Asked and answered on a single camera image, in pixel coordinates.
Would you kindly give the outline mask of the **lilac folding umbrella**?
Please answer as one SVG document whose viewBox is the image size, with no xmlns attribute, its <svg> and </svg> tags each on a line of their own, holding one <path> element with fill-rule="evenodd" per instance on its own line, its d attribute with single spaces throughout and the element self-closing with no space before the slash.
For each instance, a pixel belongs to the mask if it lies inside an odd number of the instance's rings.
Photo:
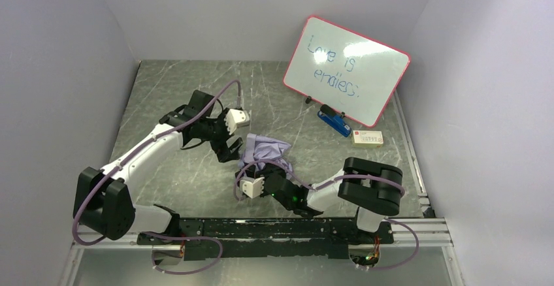
<svg viewBox="0 0 554 286">
<path fill-rule="evenodd" d="M 238 168 L 243 168 L 252 161 L 270 160 L 280 163 L 292 171 L 293 166 L 284 159 L 284 153 L 290 148 L 291 144 L 288 142 L 248 133 L 246 136 L 246 147 L 239 159 Z"/>
</svg>

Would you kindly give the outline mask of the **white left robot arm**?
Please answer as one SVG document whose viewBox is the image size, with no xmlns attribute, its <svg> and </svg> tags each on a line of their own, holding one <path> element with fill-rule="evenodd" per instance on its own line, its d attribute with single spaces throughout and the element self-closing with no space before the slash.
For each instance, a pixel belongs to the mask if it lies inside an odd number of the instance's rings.
<svg viewBox="0 0 554 286">
<path fill-rule="evenodd" d="M 100 169 L 84 169 L 78 176 L 74 200 L 74 240 L 87 245 L 78 236 L 79 226 L 93 230 L 101 240 L 118 240 L 129 232 L 180 236 L 179 214 L 158 204 L 137 204 L 138 191 L 150 171 L 170 154 L 186 150 L 191 140 L 209 142 L 221 163 L 239 158 L 242 139 L 232 144 L 227 141 L 239 127 L 249 124 L 250 116 L 240 107 L 222 108 L 212 116 L 213 106 L 220 103 L 215 96 L 195 90 L 187 104 L 161 117 L 125 154 Z"/>
</svg>

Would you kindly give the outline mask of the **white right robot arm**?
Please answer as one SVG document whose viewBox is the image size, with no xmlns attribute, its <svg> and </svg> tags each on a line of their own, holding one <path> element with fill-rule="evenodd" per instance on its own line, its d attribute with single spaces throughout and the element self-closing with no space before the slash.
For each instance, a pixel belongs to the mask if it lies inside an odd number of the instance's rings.
<svg viewBox="0 0 554 286">
<path fill-rule="evenodd" d="M 357 157 L 348 157 L 335 175 L 307 187 L 293 183 L 284 169 L 269 167 L 254 174 L 261 177 L 261 189 L 253 198 L 270 196 L 287 211 L 307 219 L 349 202 L 357 207 L 357 228 L 365 232 L 376 232 L 386 217 L 398 215 L 406 192 L 401 169 Z"/>
</svg>

